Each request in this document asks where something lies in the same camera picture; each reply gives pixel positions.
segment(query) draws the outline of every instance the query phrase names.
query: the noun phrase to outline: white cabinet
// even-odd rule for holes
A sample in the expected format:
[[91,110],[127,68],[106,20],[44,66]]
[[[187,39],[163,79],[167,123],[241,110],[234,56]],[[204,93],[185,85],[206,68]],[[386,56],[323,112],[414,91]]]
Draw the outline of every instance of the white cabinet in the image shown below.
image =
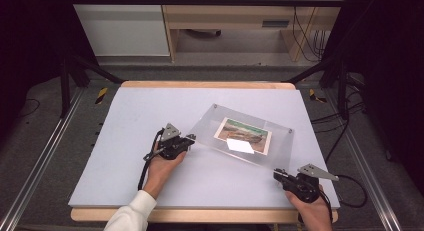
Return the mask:
[[96,56],[169,56],[159,5],[74,5]]

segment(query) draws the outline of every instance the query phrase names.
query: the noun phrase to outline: picture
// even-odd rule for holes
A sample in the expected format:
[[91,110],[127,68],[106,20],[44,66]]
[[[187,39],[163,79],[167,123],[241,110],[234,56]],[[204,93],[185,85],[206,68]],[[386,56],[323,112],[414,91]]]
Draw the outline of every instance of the picture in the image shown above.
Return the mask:
[[233,119],[224,118],[214,137],[222,141],[226,141],[227,138],[230,138],[249,142],[255,152],[267,155],[271,134],[270,131]]

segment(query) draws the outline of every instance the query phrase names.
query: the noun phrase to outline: human hand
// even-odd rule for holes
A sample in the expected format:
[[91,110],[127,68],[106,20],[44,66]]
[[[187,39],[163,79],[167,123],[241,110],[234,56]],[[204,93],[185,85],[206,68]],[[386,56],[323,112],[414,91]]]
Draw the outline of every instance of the human hand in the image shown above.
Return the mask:
[[186,151],[180,153],[174,160],[166,160],[157,155],[150,161],[147,182],[143,190],[157,199],[172,171],[184,160]]
[[305,203],[290,191],[286,191],[285,194],[290,203],[302,215],[303,222],[309,231],[333,230],[327,204],[321,197],[313,203]]

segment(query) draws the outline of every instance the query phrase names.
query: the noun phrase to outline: table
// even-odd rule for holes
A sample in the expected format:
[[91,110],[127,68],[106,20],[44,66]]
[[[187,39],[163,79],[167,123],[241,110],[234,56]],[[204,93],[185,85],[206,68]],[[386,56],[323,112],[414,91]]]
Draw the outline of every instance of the table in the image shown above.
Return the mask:
[[[222,88],[222,89],[287,89],[294,90],[292,84],[254,82],[149,82],[129,81],[122,87],[143,88]],[[71,212],[76,221],[107,221],[116,208],[75,207]],[[337,211],[333,210],[334,221]],[[197,223],[296,223],[294,209],[200,209],[200,208],[155,208],[149,222],[197,222]]]

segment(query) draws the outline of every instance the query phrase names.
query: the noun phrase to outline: floor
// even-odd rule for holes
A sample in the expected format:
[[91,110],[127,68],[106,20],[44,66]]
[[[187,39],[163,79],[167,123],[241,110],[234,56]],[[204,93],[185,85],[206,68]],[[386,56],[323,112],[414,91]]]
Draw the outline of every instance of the floor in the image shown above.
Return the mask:
[[[315,62],[301,59],[290,61],[278,31],[240,32],[223,30],[219,37],[210,33],[185,31],[181,34],[174,63],[169,60],[141,58],[143,64],[128,60],[103,60],[105,69],[124,79],[131,80],[239,80],[282,81],[296,75]],[[311,52],[305,50],[308,57]],[[73,88],[80,94],[80,103],[74,110],[71,123],[55,147],[45,147],[58,123],[61,111],[59,80],[53,79],[35,86],[28,93],[28,101],[15,122],[7,140],[0,145],[0,216],[12,212],[17,230],[101,230],[104,222],[78,223],[69,218],[67,206],[76,182],[81,175],[101,124],[118,85],[89,73],[92,82],[86,89]],[[320,73],[308,77],[297,85],[304,98],[310,119],[336,113],[332,100],[334,89],[321,89],[317,83]],[[99,90],[107,86],[108,93],[101,105],[95,100]],[[310,90],[317,99],[311,99]],[[336,191],[347,205],[339,210],[336,230],[424,230],[424,199],[415,189],[401,164],[386,160],[384,144],[379,139],[366,107],[360,104],[361,96],[348,88],[351,109],[348,129],[342,136],[327,165],[334,174],[354,177],[368,190],[368,201],[361,208],[349,207],[364,200],[362,190],[351,180],[335,183]],[[313,122],[317,140],[326,157],[338,140],[345,121],[339,118]],[[54,150],[50,156],[47,150]],[[367,165],[358,163],[361,158]],[[46,165],[35,182],[28,177],[39,165],[40,155],[48,157]],[[370,176],[377,186],[369,184]],[[10,209],[21,206],[22,209]],[[280,230],[298,230],[296,225],[282,225]]]

